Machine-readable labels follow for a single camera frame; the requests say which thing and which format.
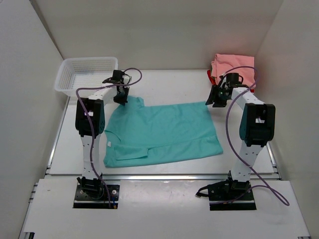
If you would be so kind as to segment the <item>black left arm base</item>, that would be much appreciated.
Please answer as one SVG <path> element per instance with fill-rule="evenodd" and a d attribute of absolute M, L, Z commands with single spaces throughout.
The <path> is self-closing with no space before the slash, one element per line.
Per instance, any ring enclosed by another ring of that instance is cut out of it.
<path fill-rule="evenodd" d="M 73 208 L 75 209 L 117 209 L 120 185 L 108 184 L 107 188 L 100 179 L 77 178 Z"/>

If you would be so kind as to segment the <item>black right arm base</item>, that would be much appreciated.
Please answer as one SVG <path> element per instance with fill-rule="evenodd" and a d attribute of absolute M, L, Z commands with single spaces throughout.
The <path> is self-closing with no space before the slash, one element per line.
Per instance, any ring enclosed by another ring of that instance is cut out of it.
<path fill-rule="evenodd" d="M 228 175 L 227 179 L 200 188 L 196 197 L 209 199 L 210 211 L 253 211 L 256 203 L 249 181 L 239 182 Z"/>

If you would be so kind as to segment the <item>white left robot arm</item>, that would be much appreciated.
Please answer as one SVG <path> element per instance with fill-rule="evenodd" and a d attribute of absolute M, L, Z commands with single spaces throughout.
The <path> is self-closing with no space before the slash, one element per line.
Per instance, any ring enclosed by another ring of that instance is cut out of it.
<path fill-rule="evenodd" d="M 81 87 L 76 90 L 78 101 L 75 128 L 82 141 L 84 161 L 82 177 L 77 180 L 82 191 L 94 200 L 109 194 L 105 189 L 99 163 L 99 141 L 105 129 L 104 107 L 108 102 L 124 106 L 131 80 L 131 76 L 125 71 L 114 70 L 112 77 L 104 80 L 102 86 Z"/>

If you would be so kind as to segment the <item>teal t shirt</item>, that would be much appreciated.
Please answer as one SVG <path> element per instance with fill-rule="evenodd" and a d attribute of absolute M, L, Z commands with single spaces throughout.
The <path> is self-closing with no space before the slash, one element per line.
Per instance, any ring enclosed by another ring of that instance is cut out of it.
<path fill-rule="evenodd" d="M 105 129 L 104 165 L 148 166 L 223 153 L 205 102 L 145 106 L 129 97 L 111 114 Z"/>

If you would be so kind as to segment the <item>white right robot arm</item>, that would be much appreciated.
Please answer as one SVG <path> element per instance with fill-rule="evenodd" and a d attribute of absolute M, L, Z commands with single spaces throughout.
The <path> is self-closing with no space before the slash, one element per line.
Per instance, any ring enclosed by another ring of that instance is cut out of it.
<path fill-rule="evenodd" d="M 205 103 L 224 108 L 230 100 L 242 109 L 239 127 L 242 144 L 240 152 L 236 153 L 240 159 L 229 171 L 227 184 L 223 187 L 225 197 L 232 200 L 249 188 L 251 167 L 260 151 L 273 139 L 275 130 L 275 106 L 259 100 L 243 81 L 238 73 L 220 76 L 220 82 L 212 86 Z"/>

